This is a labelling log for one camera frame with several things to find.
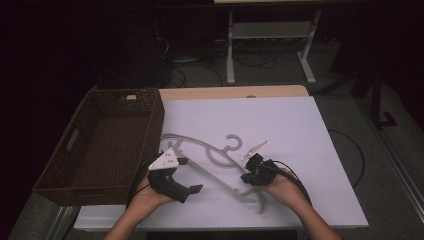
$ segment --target white board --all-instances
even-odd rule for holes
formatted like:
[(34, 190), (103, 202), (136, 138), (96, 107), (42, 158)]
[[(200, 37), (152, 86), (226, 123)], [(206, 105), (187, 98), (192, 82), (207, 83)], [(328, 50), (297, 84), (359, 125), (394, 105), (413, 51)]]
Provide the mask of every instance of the white board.
[[(164, 101), (164, 106), (163, 133), (196, 138), (218, 149), (235, 146), (236, 141), (226, 136), (238, 135), (243, 145), (228, 155), (243, 166), (245, 162), (241, 158), (249, 149), (269, 140), (260, 154), (265, 160), (282, 161), (296, 172), (314, 208), (329, 225), (340, 228), (368, 225), (312, 97), (174, 100)], [(161, 150), (167, 149), (168, 141), (162, 141)], [(250, 188), (242, 182), (237, 169), (225, 169), (210, 161), (204, 147), (183, 142), (180, 149), (228, 185), (240, 191)], [(257, 203), (241, 202), (191, 166), (178, 167), (174, 179), (187, 187), (196, 184), (204, 187), (200, 193), (190, 195), (184, 204), (173, 202), (160, 207), (139, 228), (233, 230), (301, 226), (290, 209), (266, 193), (266, 208), (259, 214)], [(255, 194), (249, 197), (256, 199)], [(124, 206), (82, 207), (74, 227), (109, 229), (123, 211)]]

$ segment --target table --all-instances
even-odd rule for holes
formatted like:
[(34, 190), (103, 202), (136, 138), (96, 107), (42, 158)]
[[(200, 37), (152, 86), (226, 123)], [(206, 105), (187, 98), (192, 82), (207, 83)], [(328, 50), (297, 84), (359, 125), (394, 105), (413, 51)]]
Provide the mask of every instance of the table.
[[(270, 97), (264, 97), (268, 91)], [(214, 93), (217, 98), (211, 99)], [(196, 95), (202, 99), (193, 100)], [(252, 95), (257, 98), (244, 99)], [(233, 159), (240, 159), (249, 147), (269, 137), (271, 144), (261, 152), (262, 155), (283, 160), (296, 171), (308, 189), (315, 209), (331, 226), (352, 228), (368, 225), (315, 101), (307, 96), (304, 87), (164, 89), (161, 96), (166, 111), (163, 133), (173, 132), (204, 139), (222, 149), (227, 144), (235, 145), (233, 139), (225, 139), (225, 134), (231, 129), (231, 133), (238, 134), (244, 140), (239, 151), (229, 153)], [(219, 127), (205, 128), (212, 125)], [(162, 142), (161, 149), (167, 145), (167, 141)], [(199, 156), (204, 155), (204, 149), (187, 146), (181, 148), (183, 153), (195, 159), (199, 165), (202, 164), (202, 167), (240, 191), (246, 187), (238, 177), (233, 177), (239, 176), (238, 173), (212, 168), (211, 162), (203, 161)], [(138, 228), (188, 231), (301, 227), (298, 218), (288, 208), (277, 204), (267, 195), (264, 195), (266, 208), (258, 214), (257, 203), (240, 203), (219, 184), (211, 182), (207, 176), (189, 166), (179, 167), (174, 178), (185, 186), (202, 183), (204, 188), (199, 194), (191, 195), (184, 204), (174, 202), (162, 206)], [(123, 211), (124, 206), (85, 206), (81, 208), (74, 227), (89, 231), (107, 230)]]

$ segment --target wire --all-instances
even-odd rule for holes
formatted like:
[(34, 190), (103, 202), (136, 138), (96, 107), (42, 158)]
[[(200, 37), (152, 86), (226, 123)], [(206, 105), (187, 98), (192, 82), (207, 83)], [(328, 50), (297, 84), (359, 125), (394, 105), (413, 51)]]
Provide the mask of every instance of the wire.
[(134, 193), (134, 196), (137, 195), (139, 192), (143, 191), (148, 186), (150, 186), (150, 184), (147, 184), (146, 186), (140, 188), (137, 192)]
[(280, 162), (280, 161), (272, 161), (272, 162), (283, 164), (284, 166), (286, 166), (294, 174), (294, 176), (297, 178), (297, 180), (299, 180), (299, 177), (296, 175), (296, 173), (293, 171), (293, 169), (291, 169), (287, 164), (285, 164), (283, 162)]
[(352, 188), (356, 188), (357, 186), (358, 186), (358, 184), (359, 184), (359, 182), (362, 180), (362, 178), (363, 178), (363, 176), (364, 176), (364, 173), (365, 173), (365, 157), (364, 157), (364, 153), (362, 152), (362, 149), (361, 149), (361, 147), (359, 146), (359, 144), (358, 143), (356, 143), (355, 142), (355, 140), (353, 140), (351, 137), (349, 137), (347, 134), (345, 134), (345, 133), (342, 133), (342, 132), (339, 132), (339, 131), (337, 131), (337, 130), (334, 130), (334, 129), (327, 129), (329, 132), (335, 132), (335, 133), (338, 133), (338, 134), (341, 134), (341, 135), (343, 135), (343, 136), (345, 136), (347, 139), (349, 139), (355, 146), (356, 146), (356, 148), (358, 149), (358, 151), (359, 151), (359, 154), (361, 154), (361, 162), (362, 162), (362, 167), (361, 167), (361, 172), (360, 172), (360, 174), (359, 174), (359, 177), (358, 177), (358, 179), (356, 179), (356, 181), (352, 184)]
[(183, 66), (178, 66), (176, 68), (187, 68), (187, 67), (204, 67), (204, 68), (209, 68), (210, 70), (214, 71), (216, 73), (216, 75), (218, 75), (220, 86), (221, 87), (223, 86), (221, 74), (219, 74), (219, 72), (215, 68), (213, 68), (211, 66), (208, 66), (208, 65), (203, 65), (203, 64), (183, 65)]
[(260, 54), (254, 54), (256, 56), (259, 56), (261, 58), (263, 58), (264, 60), (262, 62), (255, 62), (249, 59), (249, 54), (247, 55), (246, 58), (240, 58), (237, 55), (233, 55), (233, 58), (235, 61), (237, 61), (240, 65), (244, 65), (244, 66), (248, 66), (248, 67), (256, 67), (256, 68), (261, 68), (261, 69), (273, 69), (276, 67), (277, 65), (277, 58), (285, 51), (287, 51), (288, 49), (290, 49), (291, 47), (293, 47), (298, 41), (293, 41), (290, 45), (286, 46), (281, 52), (279, 52), (277, 55), (275, 56), (271, 56), (270, 58), (267, 58), (264, 56), (263, 53)]
[(159, 57), (160, 57), (160, 58), (165, 59), (165, 57), (166, 57), (166, 53), (167, 53), (167, 52), (168, 52), (168, 50), (169, 50), (169, 42), (168, 42), (168, 40), (166, 40), (166, 38), (162, 38), (162, 37), (157, 37), (157, 38), (156, 38), (156, 40), (161, 40), (161, 41), (164, 41), (164, 42), (166, 43), (166, 48), (165, 48), (165, 50), (163, 51), (162, 56), (161, 56), (161, 55), (159, 55)]
[(138, 169), (135, 173), (135, 176), (134, 176), (134, 178), (131, 182), (130, 190), (128, 192), (126, 208), (128, 208), (128, 206), (130, 205), (134, 196), (139, 191), (141, 191), (141, 190), (137, 191), (137, 187), (140, 184), (141, 180), (143, 180), (144, 176), (146, 175), (146, 173), (148, 171), (146, 166), (152, 164), (160, 155), (162, 155), (162, 153), (157, 153), (157, 154), (150, 156), (146, 161), (143, 162), (143, 164), (141, 166), (138, 167)]
[[(180, 73), (180, 74), (182, 75), (182, 77), (183, 77), (183, 78), (178, 78), (177, 76), (175, 76), (175, 75), (172, 73), (172, 71), (176, 71), (176, 72)], [(186, 86), (186, 79), (187, 79), (187, 78), (186, 78), (186, 75), (184, 74), (184, 72), (182, 72), (182, 71), (180, 71), (180, 70), (178, 70), (178, 69), (172, 68), (172, 69), (171, 69), (171, 71), (170, 71), (170, 74), (171, 74), (171, 76), (172, 76), (173, 78), (175, 78), (175, 79), (177, 79), (177, 80), (181, 81), (181, 83), (178, 85), (178, 84), (176, 84), (174, 81), (172, 81), (172, 79), (171, 79), (172, 83), (174, 83), (174, 84), (175, 84), (175, 86), (176, 86), (177, 88), (181, 88), (181, 87), (183, 87), (183, 86), (187, 87), (187, 86)]]
[(187, 59), (180, 59), (180, 60), (172, 60), (174, 63), (191, 63), (191, 62), (198, 62), (200, 61), (200, 58), (187, 58)]

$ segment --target wicker basket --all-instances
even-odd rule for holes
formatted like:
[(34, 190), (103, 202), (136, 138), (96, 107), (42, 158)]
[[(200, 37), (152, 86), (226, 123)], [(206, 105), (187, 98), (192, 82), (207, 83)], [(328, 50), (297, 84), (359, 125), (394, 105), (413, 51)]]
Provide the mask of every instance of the wicker basket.
[(89, 92), (33, 191), (60, 206), (125, 204), (138, 165), (159, 150), (164, 115), (157, 89)]

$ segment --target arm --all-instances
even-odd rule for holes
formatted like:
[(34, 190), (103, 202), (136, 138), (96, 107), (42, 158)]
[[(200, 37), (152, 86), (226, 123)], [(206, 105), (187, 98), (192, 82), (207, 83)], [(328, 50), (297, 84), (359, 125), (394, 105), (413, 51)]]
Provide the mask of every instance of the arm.
[(300, 219), (311, 240), (340, 240), (341, 237), (321, 218), (306, 201), (302, 192), (287, 178), (277, 174), (274, 181), (259, 189), (271, 194), (279, 203), (289, 207)]
[[(138, 186), (138, 189), (142, 189), (148, 184), (149, 181), (146, 175)], [(150, 186), (143, 188), (134, 196), (128, 208), (104, 239), (128, 239), (138, 223), (161, 205), (172, 201), (174, 201), (172, 198), (157, 193)]]

